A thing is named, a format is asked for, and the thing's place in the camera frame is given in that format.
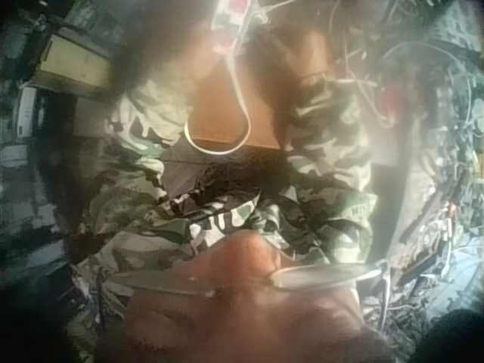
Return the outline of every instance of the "hand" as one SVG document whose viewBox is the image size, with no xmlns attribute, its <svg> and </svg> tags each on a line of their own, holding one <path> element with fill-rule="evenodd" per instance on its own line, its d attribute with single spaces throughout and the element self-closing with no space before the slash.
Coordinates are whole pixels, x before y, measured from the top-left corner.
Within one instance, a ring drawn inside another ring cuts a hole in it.
<svg viewBox="0 0 484 363">
<path fill-rule="evenodd" d="M 272 30 L 272 35 L 284 55 L 284 62 L 298 79 L 333 71 L 334 59 L 329 44 L 316 30 L 280 26 Z"/>
<path fill-rule="evenodd" d="M 215 36 L 209 19 L 213 0 L 163 0 L 155 3 L 147 19 L 144 61 L 156 69 L 170 63 L 176 70 L 201 81 L 220 56 L 212 49 Z"/>
<path fill-rule="evenodd" d="M 208 22 L 195 26 L 188 37 L 187 45 L 173 60 L 180 70 L 195 82 L 205 79 L 220 61 L 213 51 L 216 37 Z"/>
</svg>

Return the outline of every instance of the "wire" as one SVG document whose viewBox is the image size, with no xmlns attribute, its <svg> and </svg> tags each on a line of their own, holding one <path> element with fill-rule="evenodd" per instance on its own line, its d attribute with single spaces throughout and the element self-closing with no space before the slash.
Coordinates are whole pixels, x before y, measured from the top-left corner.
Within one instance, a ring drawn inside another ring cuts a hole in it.
<svg viewBox="0 0 484 363">
<path fill-rule="evenodd" d="M 394 124 L 388 123 L 388 118 L 380 113 L 380 111 L 377 109 L 377 105 L 375 104 L 374 100 L 371 100 L 370 96 L 368 96 L 368 93 L 363 88 L 364 83 L 356 78 L 355 73 L 349 67 L 348 44 L 346 41 L 346 33 L 343 33 L 343 41 L 344 41 L 344 54 L 345 54 L 345 68 L 346 68 L 347 76 L 352 77 L 353 82 L 356 83 L 356 85 L 358 86 L 358 89 L 363 95 L 363 98 L 365 99 L 365 101 L 368 103 L 368 106 L 370 106 L 374 114 L 378 117 L 378 119 L 380 119 L 381 126 L 384 127 L 385 129 L 391 129 L 394 126 Z M 341 83 L 348 82 L 348 79 L 342 79 L 341 81 L 342 81 Z"/>
<path fill-rule="evenodd" d="M 333 21 L 334 21 L 334 15 L 336 13 L 336 10 L 338 9 L 338 6 L 340 6 L 340 1 L 341 0 L 337 0 L 335 3 L 334 3 L 334 6 L 333 6 L 333 9 L 331 10 L 331 16 L 330 16 L 330 33 L 333 32 Z"/>
<path fill-rule="evenodd" d="M 235 66 L 235 59 L 233 55 L 229 55 L 225 57 L 225 64 L 228 69 L 228 74 L 231 79 L 232 83 L 232 88 L 234 89 L 235 95 L 237 96 L 237 100 L 240 106 L 240 109 L 242 110 L 242 113 L 245 116 L 245 119 L 247 121 L 246 128 L 244 130 L 244 136 L 242 136 L 242 141 L 237 144 L 234 148 L 227 150 L 227 151 L 212 151 L 212 150 L 207 150 L 204 149 L 203 147 L 198 146 L 197 144 L 194 143 L 194 141 L 191 139 L 190 136 L 190 129 L 188 128 L 188 123 L 185 124 L 185 137 L 190 143 L 191 146 L 196 148 L 197 150 L 201 151 L 202 153 L 209 154 L 209 155 L 229 155 L 237 150 L 239 150 L 241 147 L 245 145 L 247 140 L 249 139 L 250 133 L 252 132 L 252 123 L 250 121 L 250 115 L 249 111 L 247 110 L 247 105 L 244 100 L 244 93 L 242 92 L 242 88 L 240 86 L 238 77 L 237 77 L 237 70 Z"/>
<path fill-rule="evenodd" d="M 269 5 L 269 6 L 265 6 L 263 9 L 263 11 L 265 11 L 266 13 L 270 12 L 270 11 L 273 11 L 273 10 L 276 10 L 276 9 L 279 9 L 280 7 L 282 6 L 285 6 L 285 5 L 289 5 L 289 4 L 292 4 L 293 2 L 296 2 L 297 0 L 286 0 L 285 2 L 280 2 L 279 4 L 275 4 L 275 5 Z"/>
<path fill-rule="evenodd" d="M 397 49 L 401 48 L 404 45 L 421 45 L 423 47 L 427 47 L 427 48 L 433 49 L 435 51 L 440 51 L 441 53 L 449 56 L 461 68 L 462 72 L 466 76 L 467 93 L 469 95 L 469 103 L 467 105 L 467 115 L 466 115 L 466 120 L 465 120 L 465 123 L 464 123 L 464 127 L 468 127 L 469 123 L 470 123 L 470 115 L 472 113 L 472 89 L 470 87 L 470 79 L 469 79 L 469 75 L 467 74 L 467 70 L 464 66 L 464 63 L 462 63 L 462 61 L 459 60 L 457 57 L 455 57 L 452 53 L 445 51 L 442 48 L 439 48 L 439 47 L 436 47 L 435 45 L 427 44 L 427 43 L 424 43 L 424 42 L 419 42 L 419 41 L 402 42 L 402 43 L 397 44 L 396 46 L 394 46 L 393 48 L 388 50 L 387 53 L 385 53 L 385 55 L 382 57 L 382 60 L 387 59 L 394 51 L 396 51 Z"/>
</svg>

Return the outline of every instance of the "white device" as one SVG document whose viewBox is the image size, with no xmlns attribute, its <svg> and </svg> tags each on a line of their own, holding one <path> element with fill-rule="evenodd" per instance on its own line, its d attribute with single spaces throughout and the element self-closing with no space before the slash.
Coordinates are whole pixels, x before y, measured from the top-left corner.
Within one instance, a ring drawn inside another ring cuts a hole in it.
<svg viewBox="0 0 484 363">
<path fill-rule="evenodd" d="M 37 88 L 24 87 L 17 113 L 17 137 L 29 138 L 33 133 Z"/>
</svg>

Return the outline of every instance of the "red object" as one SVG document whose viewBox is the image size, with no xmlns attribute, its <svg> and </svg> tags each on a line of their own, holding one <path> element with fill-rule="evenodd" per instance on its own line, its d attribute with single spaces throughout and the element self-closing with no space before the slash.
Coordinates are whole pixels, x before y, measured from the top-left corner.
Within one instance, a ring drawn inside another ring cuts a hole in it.
<svg viewBox="0 0 484 363">
<path fill-rule="evenodd" d="M 387 85 L 381 95 L 382 108 L 391 125 L 399 123 L 404 111 L 402 87 L 396 83 Z"/>
<path fill-rule="evenodd" d="M 229 8 L 239 14 L 243 14 L 247 9 L 247 0 L 231 0 Z"/>
</svg>

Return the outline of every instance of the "electrical cable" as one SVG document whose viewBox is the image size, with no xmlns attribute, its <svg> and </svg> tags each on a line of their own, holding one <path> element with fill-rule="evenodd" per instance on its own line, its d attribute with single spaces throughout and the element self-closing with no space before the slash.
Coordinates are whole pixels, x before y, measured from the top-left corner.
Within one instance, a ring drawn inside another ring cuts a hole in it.
<svg viewBox="0 0 484 363">
<path fill-rule="evenodd" d="M 227 66 L 228 74 L 229 74 L 230 79 L 231 79 L 232 88 L 234 89 L 235 95 L 237 97 L 239 107 L 240 107 L 240 109 L 242 110 L 242 113 L 245 116 L 247 124 L 246 124 L 245 130 L 244 130 L 243 136 L 241 136 L 239 138 L 239 139 L 241 139 L 241 141 L 239 143 L 237 143 L 237 146 L 235 146 L 232 149 L 227 150 L 227 151 L 212 151 L 212 150 L 207 150 L 203 147 L 200 147 L 200 146 L 198 146 L 197 144 L 194 143 L 194 141 L 192 140 L 192 138 L 190 136 L 190 129 L 188 127 L 188 123 L 186 123 L 185 124 L 185 137 L 186 137 L 188 143 L 190 143 L 191 146 L 193 146 L 197 150 L 201 151 L 202 153 L 209 154 L 209 155 L 222 156 L 222 155 L 231 154 L 231 153 L 239 150 L 241 147 L 243 147 L 245 145 L 245 143 L 249 139 L 250 133 L 252 132 L 252 122 L 250 120 L 249 111 L 247 109 L 247 106 L 246 106 L 246 103 L 245 103 L 245 100 L 244 100 L 244 93 L 242 92 L 242 88 L 240 86 L 240 83 L 239 83 L 239 80 L 238 80 L 238 77 L 237 77 L 237 69 L 236 69 L 236 66 L 235 66 L 235 59 L 234 59 L 233 55 L 229 55 L 229 56 L 225 57 L 225 65 Z"/>
<path fill-rule="evenodd" d="M 263 11 L 265 11 L 266 13 L 268 13 L 270 11 L 279 9 L 282 6 L 292 4 L 293 2 L 296 2 L 296 1 L 297 0 L 286 0 L 285 2 L 280 2 L 279 4 L 265 6 L 262 9 L 263 9 Z"/>
<path fill-rule="evenodd" d="M 469 79 L 469 75 L 467 74 L 467 70 L 464 66 L 464 63 L 462 63 L 462 61 L 459 60 L 457 57 L 455 57 L 452 53 L 445 51 L 444 49 L 441 49 L 441 48 L 439 48 L 435 45 L 431 45 L 431 44 L 427 44 L 427 43 L 419 42 L 419 41 L 402 42 L 402 43 L 395 45 L 393 48 L 388 50 L 388 52 L 385 53 L 384 56 L 382 56 L 382 60 L 387 59 L 394 51 L 396 51 L 397 49 L 401 48 L 404 45 L 420 45 L 420 46 L 423 46 L 423 47 L 433 49 L 435 51 L 439 51 L 439 52 L 449 56 L 461 68 L 461 71 L 466 76 L 467 93 L 469 95 L 469 103 L 467 105 L 467 115 L 466 115 L 466 120 L 464 122 L 464 127 L 468 127 L 469 122 L 470 122 L 470 116 L 471 116 L 471 113 L 472 113 L 472 89 L 470 87 L 470 79 Z"/>
<path fill-rule="evenodd" d="M 338 9 L 338 6 L 340 6 L 341 0 L 337 0 L 334 3 L 333 9 L 331 10 L 331 16 L 330 16 L 330 33 L 333 32 L 333 21 L 334 21 L 334 15 L 336 13 L 336 10 Z"/>
</svg>

